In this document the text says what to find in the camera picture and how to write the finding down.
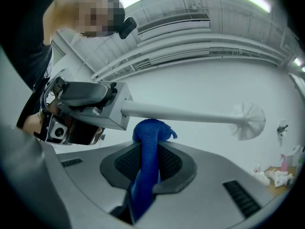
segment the air conditioner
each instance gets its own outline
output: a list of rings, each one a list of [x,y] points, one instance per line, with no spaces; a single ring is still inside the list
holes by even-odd
[[[171,33],[189,29],[206,29],[210,32],[210,18],[206,13],[186,13],[169,16],[149,22],[138,28],[138,35],[142,41]]]

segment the white ceiling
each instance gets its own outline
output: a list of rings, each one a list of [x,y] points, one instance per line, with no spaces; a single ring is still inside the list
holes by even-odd
[[[142,0],[128,7],[126,16],[133,16],[138,26],[142,26],[174,14],[207,13],[211,20],[211,33],[240,36],[268,45],[278,50],[283,57],[277,62],[278,66],[286,67],[291,64],[295,56],[301,55],[302,52],[298,48],[294,35],[287,28],[286,13],[277,0],[269,1],[272,3],[270,14],[247,0]],[[83,38],[71,30],[62,30],[59,34],[92,69],[92,73],[137,48],[137,44],[141,42],[137,30],[134,30],[125,40],[121,40],[117,34],[109,38],[93,39]],[[209,41],[225,42],[221,39]],[[133,55],[127,60],[139,56],[141,54]],[[115,64],[105,72],[111,71],[124,62],[126,61]],[[126,75],[133,72],[135,68],[139,70],[140,67],[137,67],[139,63],[110,74],[104,80]]]

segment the blue cloth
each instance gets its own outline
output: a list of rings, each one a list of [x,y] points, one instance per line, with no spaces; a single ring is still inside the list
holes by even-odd
[[[166,141],[177,134],[166,123],[147,119],[141,121],[133,130],[134,141],[142,142],[141,169],[131,185],[132,214],[137,221],[153,202],[152,188],[160,183],[158,168],[158,140]]]

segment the table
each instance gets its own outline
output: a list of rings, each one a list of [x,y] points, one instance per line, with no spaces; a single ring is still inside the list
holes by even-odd
[[[269,167],[266,171],[277,171],[277,170],[280,170],[281,168],[280,167]],[[295,177],[295,174],[296,174],[296,167],[288,167],[287,168],[288,170],[288,174],[292,173],[292,175]],[[285,193],[286,191],[289,191],[289,187],[287,186],[280,186],[280,187],[275,187],[275,182],[270,179],[270,186],[268,187],[268,190],[270,193],[273,194],[273,196],[277,197],[283,193]]]

